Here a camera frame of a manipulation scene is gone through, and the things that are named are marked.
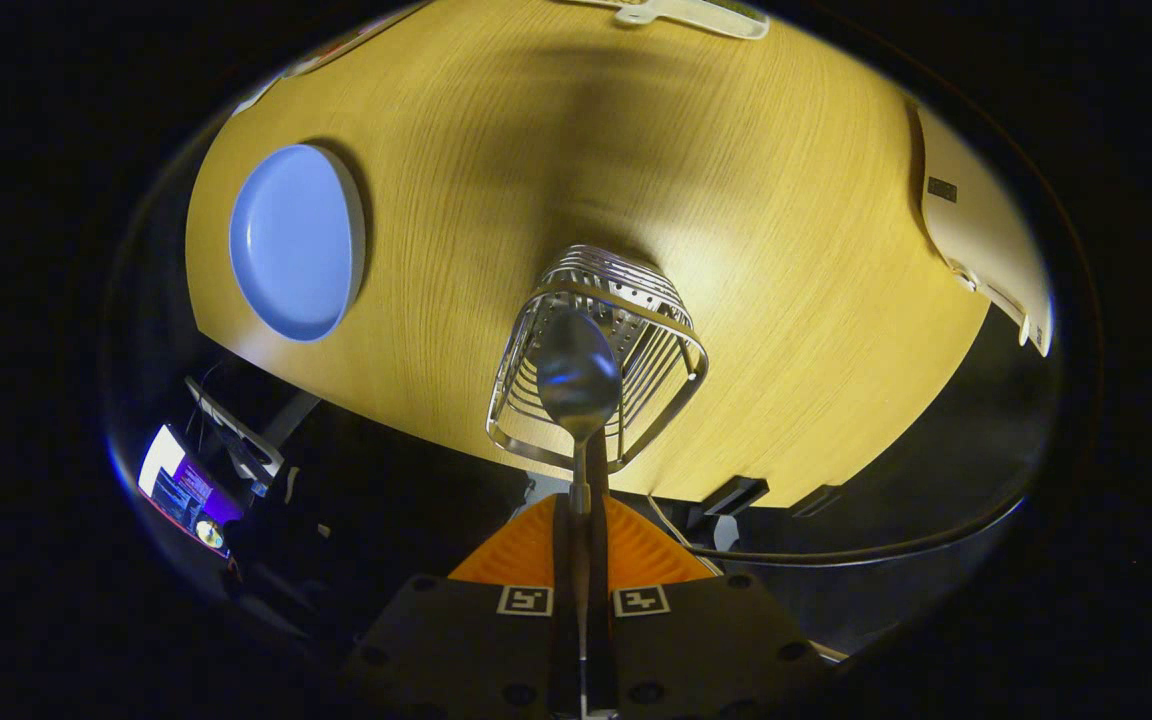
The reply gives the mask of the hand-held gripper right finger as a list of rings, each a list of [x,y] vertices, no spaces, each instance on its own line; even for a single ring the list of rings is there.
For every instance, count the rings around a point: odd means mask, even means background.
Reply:
[[[586,694],[617,719],[791,719],[832,676],[746,573],[717,574],[612,497],[588,520]]]

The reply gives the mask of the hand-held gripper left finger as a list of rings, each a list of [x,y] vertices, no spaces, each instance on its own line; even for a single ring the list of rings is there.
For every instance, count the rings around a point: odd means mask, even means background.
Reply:
[[[340,684],[370,719],[579,714],[566,497],[545,498],[447,577],[417,574],[355,642]]]

